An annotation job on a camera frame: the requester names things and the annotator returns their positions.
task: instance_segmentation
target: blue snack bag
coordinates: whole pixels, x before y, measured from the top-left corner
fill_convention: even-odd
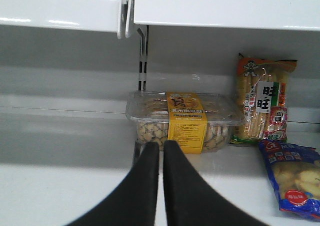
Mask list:
[[[266,139],[259,149],[279,209],[320,221],[320,155],[315,149]]]

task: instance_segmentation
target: rice cracker package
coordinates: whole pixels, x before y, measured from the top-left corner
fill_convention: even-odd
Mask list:
[[[286,88],[288,75],[296,66],[297,61],[240,57],[236,104],[244,114],[245,124],[234,129],[232,143],[287,139]]]
[[[281,211],[320,221],[320,155],[311,147],[262,140],[259,149]]]

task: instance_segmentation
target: white shelf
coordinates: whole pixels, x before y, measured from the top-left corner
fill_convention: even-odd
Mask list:
[[[117,33],[127,0],[0,0],[0,25]]]
[[[135,127],[123,114],[98,119],[2,113],[0,120],[3,225],[66,225],[106,197],[130,170]],[[320,141],[320,133],[288,137],[306,146]],[[227,146],[187,158],[222,196],[268,225],[314,225],[278,210],[257,148]],[[158,226],[166,225],[162,163],[161,153]]]
[[[0,113],[1,225],[62,226],[111,193],[129,172],[134,127],[108,120]]]
[[[135,24],[320,31],[320,0],[134,0]]]
[[[316,147],[320,133],[288,132],[288,142]],[[228,146],[217,153],[187,155],[207,183],[228,201],[270,226],[311,226],[314,221],[281,212],[257,147]]]

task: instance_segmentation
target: yellow label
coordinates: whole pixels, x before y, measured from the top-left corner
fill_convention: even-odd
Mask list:
[[[168,140],[175,140],[184,153],[201,153],[207,116],[196,93],[166,92],[169,111]]]

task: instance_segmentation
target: plastic container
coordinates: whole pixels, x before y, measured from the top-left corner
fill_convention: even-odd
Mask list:
[[[197,93],[208,120],[202,152],[217,151],[229,143],[231,127],[242,125],[243,114],[235,103],[223,95]],[[157,142],[163,149],[168,139],[169,114],[165,92],[133,92],[126,116],[136,122],[137,141]]]

